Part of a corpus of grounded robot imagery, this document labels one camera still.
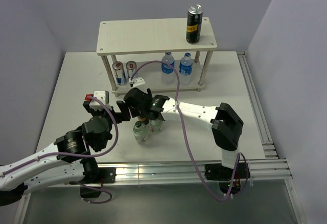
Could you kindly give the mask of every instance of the white table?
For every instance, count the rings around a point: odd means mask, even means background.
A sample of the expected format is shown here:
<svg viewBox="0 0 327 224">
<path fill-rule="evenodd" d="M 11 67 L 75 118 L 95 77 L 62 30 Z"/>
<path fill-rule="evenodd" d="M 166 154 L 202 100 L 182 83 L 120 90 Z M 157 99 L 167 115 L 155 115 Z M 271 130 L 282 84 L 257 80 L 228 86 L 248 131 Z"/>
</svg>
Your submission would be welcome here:
<svg viewBox="0 0 327 224">
<path fill-rule="evenodd" d="M 183 53 L 174 53 L 180 59 Z M 142 58 L 160 59 L 162 54 L 121 55 L 119 61 L 126 62 Z M 51 100 L 48 115 L 42 130 L 37 150 L 41 150 L 67 131 L 76 129 L 90 119 L 82 103 L 86 94 L 93 91 L 111 90 L 106 70 L 96 53 L 66 53 L 57 85 Z M 110 104 L 119 111 L 116 98 L 110 93 Z M 219 106 L 221 102 L 230 104 L 244 121 L 239 149 L 247 159 L 265 159 L 258 128 L 252 112 L 250 100 L 243 79 L 236 52 L 214 52 L 206 77 L 205 89 L 201 92 L 181 92 L 179 100 L 204 106 Z M 165 122 L 161 134 L 151 135 L 144 145 L 133 137 L 133 124 L 123 122 L 118 125 L 119 141 L 115 149 L 97 158 L 98 162 L 134 163 L 189 161 L 181 125 Z M 190 147 L 196 160 L 221 160 L 221 149 L 216 146 L 212 132 L 192 124 L 186 125 Z"/>
</svg>

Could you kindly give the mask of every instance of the energy drink can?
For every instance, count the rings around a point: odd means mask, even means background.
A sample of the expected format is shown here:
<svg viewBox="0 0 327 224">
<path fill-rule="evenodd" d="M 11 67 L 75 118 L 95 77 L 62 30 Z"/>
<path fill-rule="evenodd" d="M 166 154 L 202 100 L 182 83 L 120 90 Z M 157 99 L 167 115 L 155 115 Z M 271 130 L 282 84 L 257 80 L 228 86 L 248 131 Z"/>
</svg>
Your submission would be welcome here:
<svg viewBox="0 0 327 224">
<path fill-rule="evenodd" d="M 116 76 L 116 81 L 118 85 L 125 85 L 127 83 L 124 65 L 120 61 L 117 61 L 112 64 L 112 68 L 114 69 L 114 74 Z"/>
<path fill-rule="evenodd" d="M 132 75 L 134 74 L 136 69 L 137 69 L 137 65 L 136 65 L 135 61 L 128 61 L 126 63 L 126 70 L 127 70 L 128 79 L 130 79 L 132 77 Z"/>
<path fill-rule="evenodd" d="M 188 23 L 186 28 L 186 41 L 194 44 L 199 42 L 203 10 L 200 5 L 190 6 L 188 10 Z"/>
</svg>

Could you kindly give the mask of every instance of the water bottle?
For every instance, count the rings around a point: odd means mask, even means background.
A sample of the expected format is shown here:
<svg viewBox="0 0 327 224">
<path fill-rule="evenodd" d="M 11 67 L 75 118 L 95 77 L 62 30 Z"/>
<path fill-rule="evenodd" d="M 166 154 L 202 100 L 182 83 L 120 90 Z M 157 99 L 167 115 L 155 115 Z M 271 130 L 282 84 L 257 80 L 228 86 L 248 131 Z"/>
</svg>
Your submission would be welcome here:
<svg viewBox="0 0 327 224">
<path fill-rule="evenodd" d="M 145 124 L 137 121 L 133 127 L 134 136 L 137 142 L 142 143 L 148 139 L 148 129 Z"/>
<path fill-rule="evenodd" d="M 172 56 L 172 53 L 167 52 L 164 57 L 162 58 L 162 61 L 168 64 L 171 64 L 173 67 L 175 67 L 175 59 Z M 162 63 L 161 64 L 161 81 L 164 84 L 172 84 L 175 80 L 175 73 L 174 70 L 167 64 Z"/>
<path fill-rule="evenodd" d="M 189 85 L 191 81 L 193 60 L 190 53 L 185 53 L 184 57 L 180 60 L 179 64 L 179 80 L 183 86 Z"/>
<path fill-rule="evenodd" d="M 160 133 L 162 130 L 163 121 L 156 119 L 150 121 L 150 128 L 153 133 Z"/>
</svg>

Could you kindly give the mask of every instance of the plastic bottle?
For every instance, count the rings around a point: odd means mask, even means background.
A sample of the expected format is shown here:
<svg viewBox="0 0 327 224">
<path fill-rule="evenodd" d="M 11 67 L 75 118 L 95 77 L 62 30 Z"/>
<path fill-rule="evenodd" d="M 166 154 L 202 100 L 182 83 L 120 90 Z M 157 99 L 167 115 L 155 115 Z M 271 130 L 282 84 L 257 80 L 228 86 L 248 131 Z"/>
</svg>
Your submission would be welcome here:
<svg viewBox="0 0 327 224">
<path fill-rule="evenodd" d="M 164 57 L 162 58 L 163 62 L 171 64 L 175 67 L 175 59 L 172 56 L 172 53 L 167 52 Z M 167 64 L 161 64 L 161 81 L 164 84 L 172 84 L 175 80 L 175 73 L 174 70 Z"/>
<path fill-rule="evenodd" d="M 140 121 L 137 121 L 133 127 L 134 136 L 137 142 L 142 143 L 148 139 L 148 129 Z"/>
<path fill-rule="evenodd" d="M 163 121 L 162 120 L 151 120 L 150 121 L 150 127 L 151 127 L 151 131 L 154 133 L 160 133 L 162 130 L 162 124 Z"/>
<path fill-rule="evenodd" d="M 179 80 L 183 86 L 189 85 L 192 75 L 193 60 L 190 53 L 185 53 L 179 64 Z"/>
</svg>

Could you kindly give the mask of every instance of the metal rod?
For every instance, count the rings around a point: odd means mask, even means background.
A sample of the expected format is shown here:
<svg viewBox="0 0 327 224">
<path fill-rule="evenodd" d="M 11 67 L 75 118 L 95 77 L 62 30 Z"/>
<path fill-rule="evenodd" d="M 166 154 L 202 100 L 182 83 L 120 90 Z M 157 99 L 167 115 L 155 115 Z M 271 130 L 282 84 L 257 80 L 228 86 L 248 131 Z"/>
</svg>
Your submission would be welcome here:
<svg viewBox="0 0 327 224">
<path fill-rule="evenodd" d="M 195 58 L 194 58 L 194 63 L 198 63 L 199 62 L 200 53 L 201 53 L 200 51 L 196 51 Z"/>
<path fill-rule="evenodd" d="M 199 85 L 200 86 L 204 84 L 205 75 L 206 75 L 206 72 L 208 71 L 208 67 L 209 67 L 212 55 L 213 55 L 213 51 L 208 51 L 206 53 L 206 57 L 205 57 L 205 60 L 204 60 L 204 65 L 203 65 L 200 80 L 199 80 Z"/>
<path fill-rule="evenodd" d="M 115 63 L 115 62 L 117 62 L 117 58 L 116 58 L 116 56 L 115 56 L 115 55 L 112 55 L 112 56 L 111 56 L 111 59 L 112 59 L 112 63 Z"/>
<path fill-rule="evenodd" d="M 116 85 L 116 82 L 114 80 L 108 58 L 105 55 L 105 56 L 101 56 L 101 59 L 103 61 L 104 67 L 106 67 L 106 71 L 107 71 L 108 78 L 109 78 L 109 81 L 110 81 L 110 84 L 111 84 L 111 88 L 112 88 L 113 91 L 116 91 L 117 90 L 117 85 Z"/>
</svg>

